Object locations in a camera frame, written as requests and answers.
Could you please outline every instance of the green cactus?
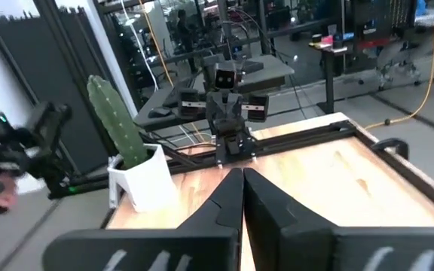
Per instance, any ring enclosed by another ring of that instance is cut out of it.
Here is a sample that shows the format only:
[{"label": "green cactus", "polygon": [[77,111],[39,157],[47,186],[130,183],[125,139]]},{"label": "green cactus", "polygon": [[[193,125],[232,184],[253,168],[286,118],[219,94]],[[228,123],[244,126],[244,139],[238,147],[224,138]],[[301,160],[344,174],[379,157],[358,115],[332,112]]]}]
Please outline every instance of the green cactus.
[{"label": "green cactus", "polygon": [[148,154],[139,128],[133,123],[118,92],[108,81],[94,75],[88,78],[87,90],[98,118],[124,159],[125,168],[131,169],[145,162]]}]

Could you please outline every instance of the wooden table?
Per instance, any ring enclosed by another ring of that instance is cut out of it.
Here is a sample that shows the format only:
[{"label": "wooden table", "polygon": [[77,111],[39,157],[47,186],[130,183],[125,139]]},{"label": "wooden table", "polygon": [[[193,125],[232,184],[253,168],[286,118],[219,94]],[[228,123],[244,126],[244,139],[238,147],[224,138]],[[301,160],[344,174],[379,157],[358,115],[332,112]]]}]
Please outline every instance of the wooden table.
[{"label": "wooden table", "polygon": [[[341,113],[254,132],[258,139],[348,120]],[[366,135],[376,140],[365,131]],[[192,152],[206,151],[192,148]],[[422,179],[434,181],[412,166]],[[138,214],[124,196],[107,229],[176,228],[197,210],[233,166],[256,169],[300,203],[339,226],[434,227],[434,204],[358,139],[342,139],[259,157],[223,169],[210,168],[174,176],[180,203],[160,212]],[[241,270],[255,270],[244,222]]]}]

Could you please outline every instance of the wire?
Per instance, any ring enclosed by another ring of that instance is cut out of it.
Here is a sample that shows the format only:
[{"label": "wire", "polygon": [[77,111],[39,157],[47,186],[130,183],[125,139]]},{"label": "wire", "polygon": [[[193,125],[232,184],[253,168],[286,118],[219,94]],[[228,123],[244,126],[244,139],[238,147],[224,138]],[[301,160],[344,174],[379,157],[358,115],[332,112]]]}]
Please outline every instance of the wire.
[{"label": "wire", "polygon": [[195,140],[197,140],[197,143],[202,143],[196,136],[195,136],[195,134],[193,134],[193,132],[189,129],[189,128],[187,128],[187,127],[185,127],[185,125],[181,125],[182,126],[182,128],[183,129],[185,129],[185,131],[187,131],[188,133],[190,133],[194,138],[195,138]]},{"label": "wire", "polygon": [[[121,5],[125,8],[124,0],[120,0],[120,1],[121,1]],[[157,52],[158,52],[158,57],[160,58],[160,62],[162,63],[162,67],[164,67],[165,75],[167,76],[167,79],[170,82],[170,85],[172,85],[172,87],[173,87],[174,86],[173,85],[173,80],[170,77],[170,73],[169,73],[169,70],[167,69],[167,64],[165,63],[164,56],[162,56],[162,53],[160,51],[160,46],[158,45],[157,39],[155,38],[154,30],[153,30],[153,27],[151,27],[150,19],[148,18],[148,14],[145,11],[145,6],[143,4],[143,1],[139,0],[139,3],[140,3],[140,6],[142,6],[144,8],[143,16],[144,16],[145,20],[147,21],[147,26],[148,26],[148,30],[150,30],[151,38],[154,39],[155,47],[157,48]],[[148,63],[146,61],[145,61],[145,63],[147,65],[148,70],[150,70],[150,66],[148,65]],[[200,131],[199,131],[199,129],[197,129],[197,127],[195,126],[195,124],[191,123],[191,125],[192,125],[192,128],[194,128],[195,132],[199,135],[200,140],[204,141],[203,136],[200,134]]]},{"label": "wire", "polygon": [[212,144],[212,143],[199,143],[199,144],[196,144],[196,145],[191,145],[191,146],[185,146],[185,147],[182,147],[182,148],[178,148],[177,151],[188,150],[188,149],[195,148],[195,147],[215,147],[215,144]]},{"label": "wire", "polygon": [[431,87],[433,85],[433,78],[434,78],[434,39],[433,39],[433,55],[432,55],[432,60],[431,60],[431,70],[429,72],[428,89],[426,90],[426,94],[423,98],[423,101],[421,102],[421,105],[413,113],[411,113],[408,116],[396,118],[394,120],[386,119],[386,120],[384,120],[384,122],[368,125],[365,127],[365,129],[376,128],[379,126],[388,126],[388,125],[391,125],[394,123],[399,123],[399,122],[402,122],[405,120],[409,120],[412,117],[416,116],[421,111],[423,106],[426,104],[426,101],[428,100],[429,93],[431,92]]},{"label": "wire", "polygon": [[185,131],[185,129],[182,127],[182,125],[179,125],[179,128],[188,137],[188,139],[190,139],[190,141],[192,142],[192,144],[195,145],[195,141],[192,139],[191,136],[189,136],[189,134],[187,134],[187,132]]},{"label": "wire", "polygon": [[[201,135],[203,135],[203,136],[209,136],[210,138],[212,138],[211,134],[208,134],[208,133],[205,133],[205,132],[202,132]],[[187,139],[187,138],[188,138],[187,136],[183,136],[183,137],[181,137],[179,139],[169,140],[168,142],[175,143],[175,142],[179,142],[179,141],[182,141],[184,139]],[[200,144],[203,144],[203,143],[206,143],[206,142],[199,142],[199,143],[197,143],[195,145],[200,145]]]},{"label": "wire", "polygon": [[[231,10],[235,11],[237,13],[240,12],[240,13],[244,14],[245,16],[247,16],[255,24],[255,26],[257,27],[258,31],[264,36],[266,42],[270,45],[270,48],[272,48],[277,53],[277,55],[279,56],[278,51],[276,50],[274,44],[272,44],[272,42],[270,42],[270,39],[267,36],[267,34],[264,32],[264,30],[261,28],[261,26],[254,20],[254,18],[252,18],[252,16],[250,16],[250,14],[248,14],[245,11],[242,11],[242,10],[240,10],[238,8],[232,8]],[[279,58],[280,58],[280,61],[284,62],[283,58],[281,56],[279,56]],[[294,78],[292,78],[292,76],[289,76],[289,80],[291,81],[292,89],[294,90],[295,98],[296,98],[296,100],[298,102],[298,106],[300,108],[302,116],[304,117],[304,119],[307,119],[306,113],[304,113],[304,109],[302,108],[301,99],[299,98],[298,91],[295,89],[296,83],[294,82]]]}]

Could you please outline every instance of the white pot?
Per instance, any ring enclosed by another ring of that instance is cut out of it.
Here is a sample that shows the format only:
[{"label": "white pot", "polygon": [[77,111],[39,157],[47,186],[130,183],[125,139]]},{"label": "white pot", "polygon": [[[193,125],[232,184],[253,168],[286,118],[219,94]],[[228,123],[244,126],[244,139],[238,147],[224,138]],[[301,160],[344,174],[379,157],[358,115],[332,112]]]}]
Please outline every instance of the white pot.
[{"label": "white pot", "polygon": [[145,144],[153,150],[149,160],[132,169],[115,169],[122,161],[120,155],[108,165],[110,183],[122,187],[130,198],[135,211],[151,212],[177,204],[177,188],[167,166],[164,150],[158,144]]}]

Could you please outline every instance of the robotic arm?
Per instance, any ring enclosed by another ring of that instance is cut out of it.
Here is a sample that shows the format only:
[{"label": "robotic arm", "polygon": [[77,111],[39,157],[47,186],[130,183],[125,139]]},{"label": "robotic arm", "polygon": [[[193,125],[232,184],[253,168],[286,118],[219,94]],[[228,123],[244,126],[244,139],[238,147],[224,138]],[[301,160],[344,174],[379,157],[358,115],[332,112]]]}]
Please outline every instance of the robotic arm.
[{"label": "robotic arm", "polygon": [[[32,118],[24,127],[15,129],[0,112],[0,174],[4,172],[18,178],[28,172],[44,177],[35,165],[44,166],[41,160],[53,153],[60,140],[61,127],[70,117],[68,106],[43,102],[35,107]],[[0,193],[4,190],[0,182]],[[0,206],[0,214],[6,211]]]}]

